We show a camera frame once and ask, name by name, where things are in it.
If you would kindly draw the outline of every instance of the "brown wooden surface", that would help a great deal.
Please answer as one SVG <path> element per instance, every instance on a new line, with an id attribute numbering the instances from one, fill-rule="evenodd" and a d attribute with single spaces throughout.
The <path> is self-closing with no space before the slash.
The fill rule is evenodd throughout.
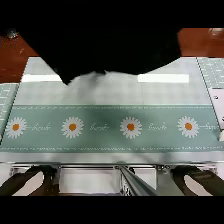
<path id="1" fill-rule="evenodd" d="M 224 31 L 211 28 L 184 28 L 179 33 L 182 56 L 224 58 Z M 28 57 L 38 54 L 23 40 L 0 39 L 0 83 L 19 82 Z"/>

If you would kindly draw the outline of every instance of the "white border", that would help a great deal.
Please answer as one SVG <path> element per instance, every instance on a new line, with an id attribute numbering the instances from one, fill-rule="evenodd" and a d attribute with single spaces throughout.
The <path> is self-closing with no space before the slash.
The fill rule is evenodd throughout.
<path id="1" fill-rule="evenodd" d="M 0 152 L 0 162 L 71 164 L 180 164 L 224 162 L 224 152 L 167 153 L 8 153 Z"/>

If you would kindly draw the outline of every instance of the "flower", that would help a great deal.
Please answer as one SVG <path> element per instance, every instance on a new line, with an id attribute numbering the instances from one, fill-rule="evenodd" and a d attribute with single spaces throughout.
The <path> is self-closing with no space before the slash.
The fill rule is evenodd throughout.
<path id="1" fill-rule="evenodd" d="M 179 119 L 177 127 L 179 128 L 179 131 L 182 131 L 182 135 L 184 135 L 185 137 L 194 138 L 199 133 L 199 127 L 194 118 L 186 116 L 182 117 L 181 119 Z"/>
<path id="2" fill-rule="evenodd" d="M 8 138 L 17 138 L 26 130 L 26 121 L 21 117 L 15 117 L 6 126 L 6 135 Z"/>
<path id="3" fill-rule="evenodd" d="M 64 132 L 63 135 L 66 135 L 66 138 L 71 139 L 82 134 L 83 126 L 83 121 L 78 117 L 69 117 L 63 122 L 61 131 Z"/>
<path id="4" fill-rule="evenodd" d="M 123 131 L 123 135 L 126 135 L 126 138 L 135 138 L 141 134 L 140 130 L 142 130 L 142 125 L 138 119 L 134 117 L 126 117 L 123 119 L 120 125 L 120 131 Z"/>

